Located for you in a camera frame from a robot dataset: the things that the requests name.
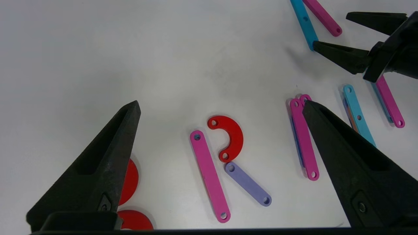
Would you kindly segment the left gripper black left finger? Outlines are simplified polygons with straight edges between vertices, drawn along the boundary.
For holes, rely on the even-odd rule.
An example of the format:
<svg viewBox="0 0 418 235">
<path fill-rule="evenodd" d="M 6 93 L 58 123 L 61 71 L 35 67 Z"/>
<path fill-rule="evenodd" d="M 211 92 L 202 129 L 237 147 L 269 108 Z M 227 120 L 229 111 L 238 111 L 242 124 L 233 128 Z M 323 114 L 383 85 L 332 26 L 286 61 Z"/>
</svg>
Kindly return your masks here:
<svg viewBox="0 0 418 235">
<path fill-rule="evenodd" d="M 121 191 L 137 133 L 138 101 L 122 106 L 26 215 L 33 233 L 120 230 Z"/>
</svg>

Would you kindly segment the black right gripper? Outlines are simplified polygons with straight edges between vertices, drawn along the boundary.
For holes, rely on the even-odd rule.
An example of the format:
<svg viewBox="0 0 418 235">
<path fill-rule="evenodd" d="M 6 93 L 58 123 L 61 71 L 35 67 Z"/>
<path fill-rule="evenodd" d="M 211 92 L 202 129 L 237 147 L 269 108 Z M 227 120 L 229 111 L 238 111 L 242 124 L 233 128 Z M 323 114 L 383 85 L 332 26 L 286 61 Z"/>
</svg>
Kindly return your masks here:
<svg viewBox="0 0 418 235">
<path fill-rule="evenodd" d="M 389 37 L 372 50 L 313 42 L 313 50 L 347 72 L 364 73 L 363 79 L 377 82 L 382 74 L 395 72 L 417 79 L 417 12 L 349 12 L 346 19 Z"/>
</svg>

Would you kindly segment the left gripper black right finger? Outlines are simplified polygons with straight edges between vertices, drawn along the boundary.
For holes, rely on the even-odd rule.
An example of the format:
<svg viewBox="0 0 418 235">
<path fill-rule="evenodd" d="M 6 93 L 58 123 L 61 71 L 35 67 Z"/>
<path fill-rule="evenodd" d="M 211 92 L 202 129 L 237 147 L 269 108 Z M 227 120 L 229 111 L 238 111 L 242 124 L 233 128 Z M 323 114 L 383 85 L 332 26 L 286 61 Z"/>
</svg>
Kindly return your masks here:
<svg viewBox="0 0 418 235">
<path fill-rule="evenodd" d="M 351 227 L 416 228 L 417 180 L 322 104 L 302 113 Z"/>
</svg>

